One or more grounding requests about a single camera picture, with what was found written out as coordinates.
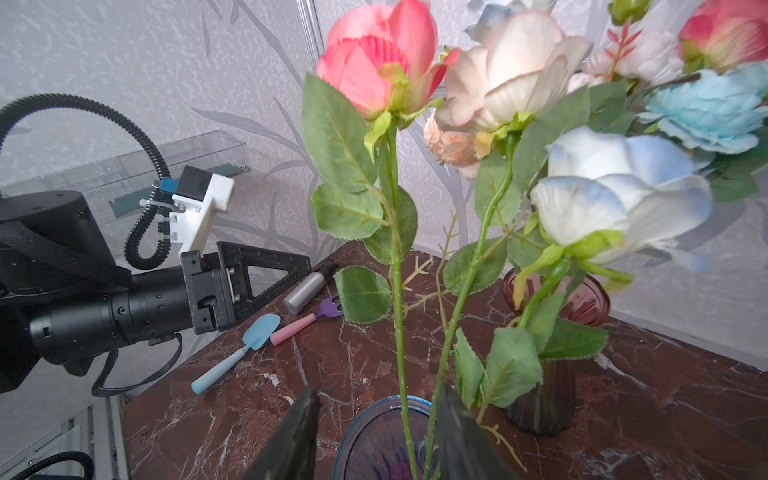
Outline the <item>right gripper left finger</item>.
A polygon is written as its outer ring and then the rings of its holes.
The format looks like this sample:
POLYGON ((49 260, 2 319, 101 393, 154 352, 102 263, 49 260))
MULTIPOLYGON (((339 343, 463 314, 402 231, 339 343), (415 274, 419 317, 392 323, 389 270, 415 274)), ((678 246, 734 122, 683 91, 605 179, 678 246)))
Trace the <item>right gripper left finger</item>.
POLYGON ((320 408, 317 390, 307 385, 242 479, 312 480, 320 408))

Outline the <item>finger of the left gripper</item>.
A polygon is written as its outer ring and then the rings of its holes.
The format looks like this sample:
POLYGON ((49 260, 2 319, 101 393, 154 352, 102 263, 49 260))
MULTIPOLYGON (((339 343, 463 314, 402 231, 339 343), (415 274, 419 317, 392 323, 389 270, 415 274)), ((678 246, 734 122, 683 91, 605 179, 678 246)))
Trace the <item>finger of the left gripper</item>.
POLYGON ((231 329, 257 314, 311 270, 305 255, 219 241, 222 313, 218 329, 231 329))

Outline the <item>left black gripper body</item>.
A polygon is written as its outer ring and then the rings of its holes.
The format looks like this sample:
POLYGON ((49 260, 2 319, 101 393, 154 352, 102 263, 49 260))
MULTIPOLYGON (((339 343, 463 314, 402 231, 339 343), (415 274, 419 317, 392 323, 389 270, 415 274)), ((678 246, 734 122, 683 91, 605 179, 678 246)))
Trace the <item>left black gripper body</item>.
POLYGON ((211 328, 212 316, 195 321, 192 308, 214 300, 215 288, 197 292, 193 280, 221 267, 217 253, 185 252, 181 265, 135 275, 127 290, 81 293, 34 307, 29 311, 32 344, 46 361, 64 365, 170 337, 196 324, 211 328))

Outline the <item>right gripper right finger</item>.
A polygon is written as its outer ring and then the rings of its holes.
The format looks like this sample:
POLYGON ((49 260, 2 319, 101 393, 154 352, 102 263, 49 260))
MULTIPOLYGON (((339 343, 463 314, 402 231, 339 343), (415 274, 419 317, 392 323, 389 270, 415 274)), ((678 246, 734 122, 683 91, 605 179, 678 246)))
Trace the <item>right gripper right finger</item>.
POLYGON ((451 386, 442 386, 435 434, 441 478, 512 480, 519 476, 495 451, 451 386))

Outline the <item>blue purple glass vase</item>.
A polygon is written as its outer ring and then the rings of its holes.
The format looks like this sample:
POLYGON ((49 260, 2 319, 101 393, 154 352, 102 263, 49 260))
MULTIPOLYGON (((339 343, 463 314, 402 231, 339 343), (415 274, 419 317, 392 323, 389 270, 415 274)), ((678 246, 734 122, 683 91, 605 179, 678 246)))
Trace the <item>blue purple glass vase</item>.
MULTIPOLYGON (((416 479, 422 479, 431 403, 409 395, 408 407, 419 474, 416 479)), ((376 401, 355 418, 339 446, 331 478, 413 479, 399 395, 376 401)))

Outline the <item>red glass vase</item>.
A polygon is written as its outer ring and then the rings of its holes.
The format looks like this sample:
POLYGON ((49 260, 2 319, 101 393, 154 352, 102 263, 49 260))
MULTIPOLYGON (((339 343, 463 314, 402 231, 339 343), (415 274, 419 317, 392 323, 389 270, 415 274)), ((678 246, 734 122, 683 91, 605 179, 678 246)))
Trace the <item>red glass vase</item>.
POLYGON ((607 345, 608 335, 595 331, 609 320, 608 294, 590 275, 576 288, 569 283, 565 278, 558 288, 570 295, 556 319, 547 351, 540 355, 543 382, 505 408, 510 422, 536 436, 556 436, 570 428, 578 405, 575 364, 607 345))

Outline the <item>peach rose stem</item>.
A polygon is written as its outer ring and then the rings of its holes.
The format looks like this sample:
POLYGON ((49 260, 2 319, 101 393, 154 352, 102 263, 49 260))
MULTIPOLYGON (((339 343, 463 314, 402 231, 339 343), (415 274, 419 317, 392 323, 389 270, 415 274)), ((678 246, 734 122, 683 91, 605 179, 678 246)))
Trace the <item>peach rose stem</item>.
POLYGON ((481 159, 475 152, 475 136, 461 131, 443 131, 432 113, 423 128, 427 149, 440 165, 452 166, 462 177, 474 180, 481 159))

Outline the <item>cream rose stem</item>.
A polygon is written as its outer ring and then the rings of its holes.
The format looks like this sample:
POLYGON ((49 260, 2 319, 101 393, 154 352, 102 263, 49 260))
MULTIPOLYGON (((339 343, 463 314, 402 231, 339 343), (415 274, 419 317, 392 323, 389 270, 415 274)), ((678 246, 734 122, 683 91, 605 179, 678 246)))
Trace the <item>cream rose stem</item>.
POLYGON ((523 232, 523 206, 545 164, 545 146, 563 132, 544 120, 566 95, 590 42, 567 34, 544 11, 516 13, 477 46, 457 52, 446 77, 446 100, 436 121, 448 133, 469 134, 480 166, 475 186, 481 227, 476 242, 456 251, 443 286, 456 298, 447 323, 437 379, 453 374, 473 412, 506 407, 544 378, 526 320, 498 329, 489 354, 478 356, 459 323, 468 299, 489 287, 508 265, 507 246, 523 232))

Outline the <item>white blue rose stem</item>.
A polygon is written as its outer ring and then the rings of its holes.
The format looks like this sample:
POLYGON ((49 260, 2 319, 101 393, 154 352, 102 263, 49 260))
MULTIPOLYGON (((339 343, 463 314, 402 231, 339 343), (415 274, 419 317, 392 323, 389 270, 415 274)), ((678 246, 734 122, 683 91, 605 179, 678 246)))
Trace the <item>white blue rose stem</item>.
POLYGON ((479 44, 487 42, 507 21, 528 11, 551 13, 556 0, 514 0, 506 3, 486 1, 479 19, 465 29, 468 37, 479 44))

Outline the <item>light blue flower stem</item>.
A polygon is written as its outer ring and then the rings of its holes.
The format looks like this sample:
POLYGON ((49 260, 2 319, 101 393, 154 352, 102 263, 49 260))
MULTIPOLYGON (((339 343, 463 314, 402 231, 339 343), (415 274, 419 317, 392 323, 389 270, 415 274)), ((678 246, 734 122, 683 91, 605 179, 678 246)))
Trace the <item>light blue flower stem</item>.
POLYGON ((694 154, 715 200, 725 203, 760 191, 767 167, 767 62, 749 62, 723 74, 700 70, 655 89, 637 115, 694 154))

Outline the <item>pink red rose stem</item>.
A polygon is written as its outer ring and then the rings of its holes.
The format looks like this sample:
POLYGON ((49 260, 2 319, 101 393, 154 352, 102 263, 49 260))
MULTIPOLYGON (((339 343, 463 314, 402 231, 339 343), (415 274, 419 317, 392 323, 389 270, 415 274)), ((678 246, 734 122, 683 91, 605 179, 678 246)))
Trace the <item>pink red rose stem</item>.
POLYGON ((679 36, 686 69, 724 72, 767 59, 767 0, 704 1, 679 36))

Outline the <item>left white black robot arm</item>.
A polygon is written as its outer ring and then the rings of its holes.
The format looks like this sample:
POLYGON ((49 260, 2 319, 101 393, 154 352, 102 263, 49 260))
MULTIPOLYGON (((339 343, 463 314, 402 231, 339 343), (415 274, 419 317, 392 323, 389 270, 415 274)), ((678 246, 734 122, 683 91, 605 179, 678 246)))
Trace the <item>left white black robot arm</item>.
POLYGON ((311 269, 307 256, 219 242, 204 250, 211 224, 232 201, 231 178, 193 166, 173 178, 154 142, 133 121, 92 99, 60 93, 12 101, 1 131, 56 108, 117 124, 148 155, 157 180, 118 265, 83 194, 48 190, 1 201, 1 389, 18 388, 40 360, 85 375, 106 356, 92 392, 119 351, 179 340, 184 330, 223 332, 251 318, 311 269))

